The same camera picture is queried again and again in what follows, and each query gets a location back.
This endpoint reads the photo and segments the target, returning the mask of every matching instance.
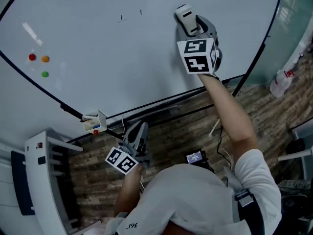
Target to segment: green magnet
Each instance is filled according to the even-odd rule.
[[[43,76],[43,77],[49,77],[49,73],[48,73],[47,71],[43,71],[43,72],[41,73],[41,76]]]

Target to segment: plastic bottle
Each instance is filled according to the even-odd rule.
[[[281,97],[286,91],[286,89],[289,88],[293,77],[294,74],[291,70],[279,71],[269,86],[269,89],[272,92],[272,94],[275,97]]]

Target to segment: orange magnet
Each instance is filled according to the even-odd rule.
[[[41,58],[41,61],[43,61],[44,63],[47,63],[47,62],[50,61],[50,58],[49,58],[48,56],[43,56],[43,57]]]
[[[36,60],[36,55],[34,53],[32,53],[28,56],[28,58],[30,61],[34,61],[34,60]]]

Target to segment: forearm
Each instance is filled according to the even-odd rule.
[[[140,199],[141,165],[137,165],[129,174],[125,175],[122,188],[117,196],[114,217],[120,212],[128,214],[137,206]]]
[[[243,150],[257,148],[256,136],[248,115],[217,79],[199,75],[200,80],[209,92],[221,123],[227,132],[235,150],[240,146]],[[234,154],[237,160],[241,154]]]

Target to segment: white t-shirt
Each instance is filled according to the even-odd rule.
[[[281,195],[257,149],[243,154],[235,165],[242,187],[254,194],[265,234],[281,219]],[[179,164],[158,173],[147,185],[137,207],[126,217],[107,223],[105,235],[160,235],[169,220],[197,235],[249,235],[245,220],[234,218],[234,189],[211,171]]]

